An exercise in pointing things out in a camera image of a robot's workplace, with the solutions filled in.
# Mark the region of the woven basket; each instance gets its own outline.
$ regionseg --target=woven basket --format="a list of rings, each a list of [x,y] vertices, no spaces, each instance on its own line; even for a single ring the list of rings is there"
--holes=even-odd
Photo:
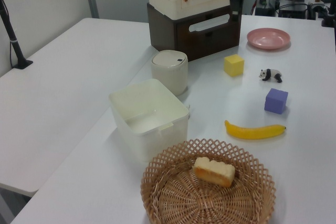
[[[229,188],[195,177],[198,157],[232,164]],[[275,203],[268,170],[244,149],[219,140],[190,140],[164,150],[143,173],[141,196],[152,224],[267,223]]]

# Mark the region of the pink plate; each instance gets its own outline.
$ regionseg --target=pink plate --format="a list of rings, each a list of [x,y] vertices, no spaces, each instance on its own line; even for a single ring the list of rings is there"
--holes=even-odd
[[[285,31],[274,28],[260,28],[250,31],[247,40],[254,47],[278,49],[288,45],[290,36]]]

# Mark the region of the purple sponge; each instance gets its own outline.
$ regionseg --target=purple sponge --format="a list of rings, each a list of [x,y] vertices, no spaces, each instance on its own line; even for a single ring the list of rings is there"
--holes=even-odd
[[[273,113],[282,114],[286,107],[287,96],[288,92],[271,89],[266,96],[264,109]]]

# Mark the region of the white table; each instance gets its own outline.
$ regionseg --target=white table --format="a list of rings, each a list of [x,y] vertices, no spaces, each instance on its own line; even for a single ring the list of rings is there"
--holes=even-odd
[[[148,24],[84,19],[0,78],[0,187],[32,196],[157,52]]]
[[[334,31],[311,20],[258,16],[243,16],[241,26],[239,47],[189,64],[188,90],[178,97],[191,106],[188,138],[238,145],[269,169],[277,188],[270,223],[334,223]],[[272,52],[251,47],[246,35],[260,27],[285,30],[291,46]],[[245,59],[245,70],[231,78],[223,58],[234,53]],[[259,80],[262,68],[280,70],[283,83]],[[131,83],[150,77],[148,61]],[[282,115],[264,111],[270,88],[289,92]],[[287,129],[279,137],[248,142],[228,136],[224,120],[245,127],[280,123]],[[140,196],[145,167],[130,155],[107,109],[13,224],[149,223]]]

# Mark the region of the yellow banana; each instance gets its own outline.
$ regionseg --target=yellow banana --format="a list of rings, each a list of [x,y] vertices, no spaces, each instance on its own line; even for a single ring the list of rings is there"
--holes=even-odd
[[[286,127],[280,124],[274,124],[259,128],[242,128],[233,124],[230,124],[225,120],[225,127],[227,134],[242,138],[242,139],[263,139],[282,134]]]

